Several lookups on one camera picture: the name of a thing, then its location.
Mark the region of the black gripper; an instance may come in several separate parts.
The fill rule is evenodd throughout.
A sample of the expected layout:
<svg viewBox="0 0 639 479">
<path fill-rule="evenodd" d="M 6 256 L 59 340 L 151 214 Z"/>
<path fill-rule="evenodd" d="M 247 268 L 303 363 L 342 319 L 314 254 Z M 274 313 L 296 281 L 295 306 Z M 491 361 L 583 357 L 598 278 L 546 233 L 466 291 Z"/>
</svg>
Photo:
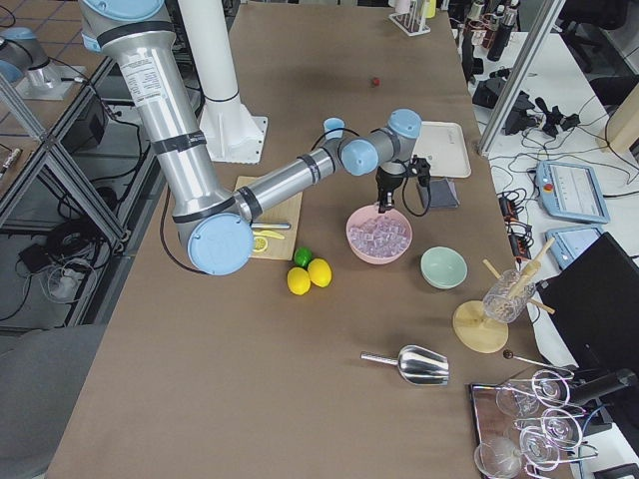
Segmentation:
<svg viewBox="0 0 639 479">
<path fill-rule="evenodd" d="M 393 195 L 405 178 L 404 169 L 397 172 L 389 172 L 383 167 L 378 167 L 375 174 L 377 185 L 378 213 L 385 214 L 385 208 L 390 211 L 394 208 Z"/>
</svg>

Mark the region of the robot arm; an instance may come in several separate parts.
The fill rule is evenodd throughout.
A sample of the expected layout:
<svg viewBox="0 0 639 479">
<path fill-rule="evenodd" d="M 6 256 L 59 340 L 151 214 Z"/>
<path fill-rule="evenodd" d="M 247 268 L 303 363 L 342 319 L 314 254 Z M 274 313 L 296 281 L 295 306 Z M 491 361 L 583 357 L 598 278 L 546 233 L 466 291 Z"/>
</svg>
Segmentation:
<svg viewBox="0 0 639 479">
<path fill-rule="evenodd" d="M 245 187 L 225 189 L 215 162 L 257 162 L 268 121 L 241 101 L 222 5 L 183 1 L 179 8 L 205 99 L 201 113 L 174 58 L 176 35 L 163 2 L 80 5 L 85 46 L 117 63 L 174 195 L 180 242 L 198 272 L 225 275 L 243 267 L 254 247 L 253 221 L 333 173 L 361 176 L 411 158 L 421 119 L 399 109 L 364 137 L 328 140 Z"/>
</svg>

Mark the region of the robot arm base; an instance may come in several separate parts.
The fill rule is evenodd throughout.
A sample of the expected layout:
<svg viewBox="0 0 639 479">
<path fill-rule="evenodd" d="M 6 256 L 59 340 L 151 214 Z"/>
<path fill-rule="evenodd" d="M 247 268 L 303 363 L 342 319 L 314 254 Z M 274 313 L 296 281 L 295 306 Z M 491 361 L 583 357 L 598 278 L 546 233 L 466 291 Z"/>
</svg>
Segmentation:
<svg viewBox="0 0 639 479">
<path fill-rule="evenodd" d="M 83 66 L 55 64 L 28 28 L 1 33 L 1 75 L 23 99 L 62 101 L 85 71 Z"/>
</svg>

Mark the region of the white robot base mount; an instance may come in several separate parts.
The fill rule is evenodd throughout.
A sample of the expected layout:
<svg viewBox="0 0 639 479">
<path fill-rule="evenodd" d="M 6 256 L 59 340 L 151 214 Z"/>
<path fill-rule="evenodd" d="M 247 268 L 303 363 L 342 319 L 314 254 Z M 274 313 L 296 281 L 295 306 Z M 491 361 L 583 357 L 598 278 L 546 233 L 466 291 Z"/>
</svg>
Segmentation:
<svg viewBox="0 0 639 479">
<path fill-rule="evenodd" d="M 222 3 L 183 0 L 179 8 L 205 97 L 200 129 L 211 160 L 258 163 L 268 119 L 252 115 L 241 100 Z"/>
</svg>

